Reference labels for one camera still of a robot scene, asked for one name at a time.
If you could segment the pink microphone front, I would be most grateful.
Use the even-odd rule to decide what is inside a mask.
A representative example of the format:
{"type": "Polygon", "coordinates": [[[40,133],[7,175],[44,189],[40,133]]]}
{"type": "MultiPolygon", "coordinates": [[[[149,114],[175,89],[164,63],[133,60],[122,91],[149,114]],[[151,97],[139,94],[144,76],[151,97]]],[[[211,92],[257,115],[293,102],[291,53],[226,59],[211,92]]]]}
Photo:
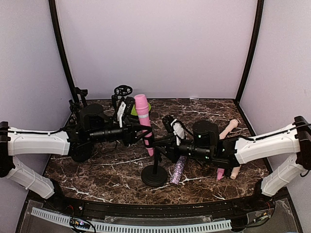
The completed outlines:
{"type": "MultiPolygon", "coordinates": [[[[149,119],[149,104],[147,98],[144,94],[138,94],[134,96],[135,99],[135,110],[137,112],[139,122],[143,126],[151,126],[149,119]]],[[[146,135],[147,138],[150,138],[152,133],[146,135]]],[[[150,142],[147,139],[144,139],[145,146],[149,146],[150,142]]],[[[146,147],[148,154],[150,156],[154,155],[154,148],[146,147]]]]}

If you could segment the pink microphone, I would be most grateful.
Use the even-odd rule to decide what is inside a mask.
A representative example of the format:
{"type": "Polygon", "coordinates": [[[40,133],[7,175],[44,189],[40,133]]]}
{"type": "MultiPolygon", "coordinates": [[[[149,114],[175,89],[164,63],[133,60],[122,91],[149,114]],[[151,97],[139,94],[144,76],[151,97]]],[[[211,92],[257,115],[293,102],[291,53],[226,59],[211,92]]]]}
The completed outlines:
{"type": "Polygon", "coordinates": [[[224,177],[225,169],[224,168],[217,168],[217,181],[220,181],[224,177]]]}
{"type": "MultiPolygon", "coordinates": [[[[134,96],[135,99],[135,110],[137,112],[139,122],[143,126],[151,126],[149,119],[149,104],[147,98],[144,94],[138,94],[134,96]]],[[[152,133],[146,135],[147,138],[150,138],[152,133]]],[[[144,139],[145,146],[149,146],[150,142],[147,139],[144,139]]],[[[154,155],[154,148],[146,147],[148,154],[150,156],[154,155]]]]}

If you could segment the purple glitter microphone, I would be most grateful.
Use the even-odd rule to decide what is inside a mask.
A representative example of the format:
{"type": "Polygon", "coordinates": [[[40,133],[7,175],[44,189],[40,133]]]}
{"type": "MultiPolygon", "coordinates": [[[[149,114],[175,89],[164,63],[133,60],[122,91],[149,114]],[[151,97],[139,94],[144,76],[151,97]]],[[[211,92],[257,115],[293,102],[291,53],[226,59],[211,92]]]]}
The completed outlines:
{"type": "Polygon", "coordinates": [[[186,156],[180,156],[174,167],[174,172],[170,178],[170,184],[178,185],[183,174],[184,166],[187,161],[186,156]]]}

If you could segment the black tripod mic stand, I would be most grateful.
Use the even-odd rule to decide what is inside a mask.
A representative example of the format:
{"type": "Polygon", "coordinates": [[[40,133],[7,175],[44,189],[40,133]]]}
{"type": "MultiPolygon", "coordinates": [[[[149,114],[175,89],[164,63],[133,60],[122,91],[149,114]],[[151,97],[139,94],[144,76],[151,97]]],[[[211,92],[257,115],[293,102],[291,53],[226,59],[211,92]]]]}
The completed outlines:
{"type": "Polygon", "coordinates": [[[112,106],[116,110],[119,97],[126,97],[132,94],[133,89],[128,85],[119,85],[114,89],[114,95],[111,96],[112,106]]]}

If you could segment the black round-base mic stand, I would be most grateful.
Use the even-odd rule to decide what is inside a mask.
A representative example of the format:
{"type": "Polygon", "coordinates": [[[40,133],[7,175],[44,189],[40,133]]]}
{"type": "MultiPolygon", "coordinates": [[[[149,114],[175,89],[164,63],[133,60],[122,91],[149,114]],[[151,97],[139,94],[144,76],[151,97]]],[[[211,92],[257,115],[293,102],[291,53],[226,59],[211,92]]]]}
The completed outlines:
{"type": "Polygon", "coordinates": [[[87,89],[80,89],[78,87],[74,88],[74,92],[75,94],[80,96],[80,99],[82,101],[83,107],[87,106],[87,102],[86,102],[86,96],[88,95],[88,90],[87,89]]]}

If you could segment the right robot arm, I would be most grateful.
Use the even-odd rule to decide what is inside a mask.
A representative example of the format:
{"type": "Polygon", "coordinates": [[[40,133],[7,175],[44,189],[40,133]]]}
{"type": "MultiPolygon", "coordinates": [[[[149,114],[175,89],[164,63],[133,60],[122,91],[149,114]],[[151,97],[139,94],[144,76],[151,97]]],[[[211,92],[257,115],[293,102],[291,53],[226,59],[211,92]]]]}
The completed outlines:
{"type": "Polygon", "coordinates": [[[184,125],[172,116],[164,117],[164,125],[170,135],[155,140],[153,146],[173,163],[180,156],[187,156],[233,169],[257,159],[288,154],[273,173],[256,183],[255,194],[248,199],[248,207],[253,211],[265,205],[267,197],[274,196],[295,177],[311,169],[311,125],[302,116],[296,116],[294,123],[274,132],[228,139],[221,139],[217,124],[207,120],[193,124],[192,140],[185,138],[184,125]]]}

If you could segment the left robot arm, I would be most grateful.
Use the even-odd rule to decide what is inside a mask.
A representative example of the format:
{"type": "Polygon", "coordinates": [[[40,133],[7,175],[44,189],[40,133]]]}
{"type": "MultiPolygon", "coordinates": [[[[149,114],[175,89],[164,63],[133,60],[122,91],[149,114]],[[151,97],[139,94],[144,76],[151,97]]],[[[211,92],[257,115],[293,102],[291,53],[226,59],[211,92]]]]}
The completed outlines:
{"type": "Polygon", "coordinates": [[[92,157],[97,143],[121,140],[125,145],[131,145],[140,139],[144,140],[149,155],[154,154],[150,126],[116,123],[104,113],[100,104],[77,107],[72,112],[73,123],[54,132],[21,130],[9,127],[7,121],[0,124],[0,176],[37,193],[59,212],[65,211],[69,202],[58,182],[39,175],[16,155],[68,155],[80,163],[92,157]]]}

